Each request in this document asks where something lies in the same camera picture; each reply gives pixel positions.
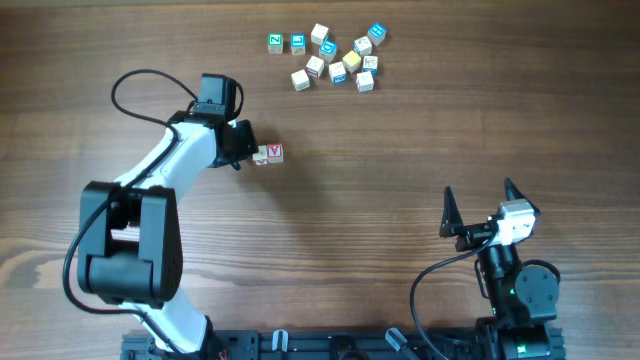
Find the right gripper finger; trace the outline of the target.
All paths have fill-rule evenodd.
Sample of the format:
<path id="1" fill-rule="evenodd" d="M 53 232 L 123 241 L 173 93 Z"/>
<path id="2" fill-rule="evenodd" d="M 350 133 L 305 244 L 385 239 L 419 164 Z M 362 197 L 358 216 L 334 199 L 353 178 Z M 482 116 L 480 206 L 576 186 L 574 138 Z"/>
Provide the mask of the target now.
<path id="1" fill-rule="evenodd" d="M 526 200 L 533 209 L 535 216 L 539 216 L 541 214 L 540 209 L 516 187 L 510 178 L 506 178 L 504 180 L 504 191 L 508 201 Z"/>
<path id="2" fill-rule="evenodd" d="M 464 222 L 457 207 L 452 188 L 444 189 L 443 214 L 439 236 L 442 238 L 459 236 L 464 233 Z"/>

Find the red bottom wooden block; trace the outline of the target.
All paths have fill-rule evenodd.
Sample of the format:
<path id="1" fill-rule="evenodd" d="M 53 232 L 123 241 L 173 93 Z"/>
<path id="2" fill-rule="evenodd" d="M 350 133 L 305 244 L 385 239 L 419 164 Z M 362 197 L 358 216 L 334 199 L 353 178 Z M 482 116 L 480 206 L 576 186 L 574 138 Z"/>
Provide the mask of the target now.
<path id="1" fill-rule="evenodd" d="M 256 166 L 263 166 L 269 163 L 266 145 L 260 145 L 257 152 L 252 155 L 252 162 Z"/>

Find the red V letter block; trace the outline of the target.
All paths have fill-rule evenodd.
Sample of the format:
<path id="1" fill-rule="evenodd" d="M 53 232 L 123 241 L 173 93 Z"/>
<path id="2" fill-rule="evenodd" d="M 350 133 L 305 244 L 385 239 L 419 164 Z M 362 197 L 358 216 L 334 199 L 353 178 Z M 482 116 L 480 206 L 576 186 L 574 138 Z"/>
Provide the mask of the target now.
<path id="1" fill-rule="evenodd" d="M 270 164 L 284 161 L 283 146 L 281 144 L 267 145 L 267 160 Z"/>

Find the plain beige wooden block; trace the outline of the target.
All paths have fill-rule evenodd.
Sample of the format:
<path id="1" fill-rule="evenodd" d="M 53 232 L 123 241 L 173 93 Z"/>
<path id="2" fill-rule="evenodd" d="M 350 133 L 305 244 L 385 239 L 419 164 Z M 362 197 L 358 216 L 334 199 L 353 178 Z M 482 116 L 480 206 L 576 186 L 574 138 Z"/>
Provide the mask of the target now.
<path id="1" fill-rule="evenodd" d="M 291 81 L 296 91 L 302 91 L 310 87 L 310 78 L 305 70 L 292 73 Z"/>

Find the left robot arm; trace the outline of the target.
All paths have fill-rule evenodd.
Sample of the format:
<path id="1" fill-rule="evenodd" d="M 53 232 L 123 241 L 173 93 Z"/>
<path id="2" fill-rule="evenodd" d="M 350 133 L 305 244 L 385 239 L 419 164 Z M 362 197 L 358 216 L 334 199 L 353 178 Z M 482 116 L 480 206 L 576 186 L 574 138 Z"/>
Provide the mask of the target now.
<path id="1" fill-rule="evenodd" d="M 240 120 L 244 92 L 236 80 L 201 77 L 200 91 L 163 122 L 161 141 L 132 170 L 112 182 L 90 182 L 81 193 L 79 230 L 64 259 L 81 290 L 106 303 L 104 315 L 133 315 L 147 330 L 126 335 L 124 359 L 227 359 L 230 351 L 210 318 L 180 287 L 183 249 L 177 205 L 207 168 L 241 167 L 258 151 L 252 126 Z"/>

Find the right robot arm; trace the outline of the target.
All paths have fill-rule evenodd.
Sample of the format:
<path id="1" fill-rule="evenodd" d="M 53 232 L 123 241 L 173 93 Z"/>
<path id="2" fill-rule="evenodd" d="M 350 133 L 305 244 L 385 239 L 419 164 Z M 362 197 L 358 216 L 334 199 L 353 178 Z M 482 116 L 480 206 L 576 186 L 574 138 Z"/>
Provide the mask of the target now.
<path id="1" fill-rule="evenodd" d="M 510 180 L 506 200 L 479 224 L 466 225 L 453 191 L 444 190 L 440 235 L 456 239 L 458 252 L 473 251 L 481 294 L 493 315 L 476 321 L 480 353 L 485 359 L 564 359 L 557 318 L 561 275 L 551 263 L 523 261 L 517 245 L 533 236 L 540 210 Z"/>

